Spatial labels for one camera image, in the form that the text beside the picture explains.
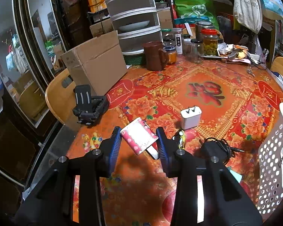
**white plastic basket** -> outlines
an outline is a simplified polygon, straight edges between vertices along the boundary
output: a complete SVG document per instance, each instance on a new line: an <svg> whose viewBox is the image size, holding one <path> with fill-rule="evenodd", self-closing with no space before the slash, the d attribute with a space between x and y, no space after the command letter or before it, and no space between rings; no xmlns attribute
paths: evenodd
<svg viewBox="0 0 283 226"><path fill-rule="evenodd" d="M276 210L283 199L283 103L279 120L260 145L260 184L257 209L264 220Z"/></svg>

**stacked food cover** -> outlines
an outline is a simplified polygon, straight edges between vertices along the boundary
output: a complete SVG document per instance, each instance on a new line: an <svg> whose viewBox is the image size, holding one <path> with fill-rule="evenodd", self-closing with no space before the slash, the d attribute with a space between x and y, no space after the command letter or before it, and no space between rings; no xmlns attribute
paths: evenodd
<svg viewBox="0 0 283 226"><path fill-rule="evenodd" d="M162 41L154 0L106 0L106 5L125 59L143 55L144 43Z"/></svg>

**green shopping bag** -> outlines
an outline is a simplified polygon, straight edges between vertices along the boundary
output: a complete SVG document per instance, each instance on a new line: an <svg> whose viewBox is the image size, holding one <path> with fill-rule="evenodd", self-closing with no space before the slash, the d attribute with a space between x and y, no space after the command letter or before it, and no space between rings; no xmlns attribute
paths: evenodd
<svg viewBox="0 0 283 226"><path fill-rule="evenodd" d="M212 0L173 0L177 15L181 18L206 16L217 30L219 25Z"/></svg>

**table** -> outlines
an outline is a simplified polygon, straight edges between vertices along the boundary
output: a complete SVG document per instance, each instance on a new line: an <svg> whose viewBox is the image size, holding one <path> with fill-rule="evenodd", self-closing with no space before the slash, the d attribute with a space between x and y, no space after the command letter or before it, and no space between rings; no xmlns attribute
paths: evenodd
<svg viewBox="0 0 283 226"><path fill-rule="evenodd" d="M230 146L245 150L227 166L243 175L241 186L254 204L259 193L257 149L279 114L283 92L265 70L204 61L193 64L179 56L163 71L132 66L107 93L109 110L99 125L80 128L67 156L76 158L98 148L114 126L124 127L137 117L153 132L163 127L168 138L180 128L180 111L191 106L202 110L200 124L186 131L186 150L200 148L199 139L226 139ZM76 177L73 220L78 221L79 177ZM160 160L146 152L136 155L123 140L114 173L101 178L103 210L107 225L170 225L176 179L166 178Z"/></svg>

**screw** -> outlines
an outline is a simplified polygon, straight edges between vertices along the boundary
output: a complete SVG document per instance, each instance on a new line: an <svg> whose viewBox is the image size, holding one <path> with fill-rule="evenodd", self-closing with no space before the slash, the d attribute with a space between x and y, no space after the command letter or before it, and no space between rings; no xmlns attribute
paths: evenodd
<svg viewBox="0 0 283 226"><path fill-rule="evenodd" d="M59 157L59 162L64 163L65 161L67 161L67 157L66 156Z"/></svg>
<svg viewBox="0 0 283 226"><path fill-rule="evenodd" d="M92 151L92 154L94 154L94 155L99 155L100 153L102 153L102 151L100 149L94 149Z"/></svg>
<svg viewBox="0 0 283 226"><path fill-rule="evenodd" d="M178 155L184 155L186 152L184 151L184 149L178 149L178 150L176 151L176 153L177 153Z"/></svg>
<svg viewBox="0 0 283 226"><path fill-rule="evenodd" d="M217 156L212 156L211 161L217 163L219 161L219 158Z"/></svg>

